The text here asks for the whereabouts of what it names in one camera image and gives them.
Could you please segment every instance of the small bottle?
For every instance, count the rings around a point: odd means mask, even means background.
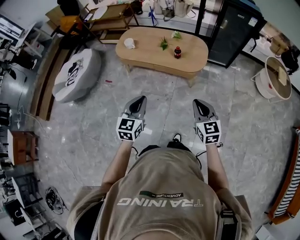
[[[176,47],[175,50],[174,50],[174,57],[175,58],[180,58],[181,57],[181,49],[180,47]]]

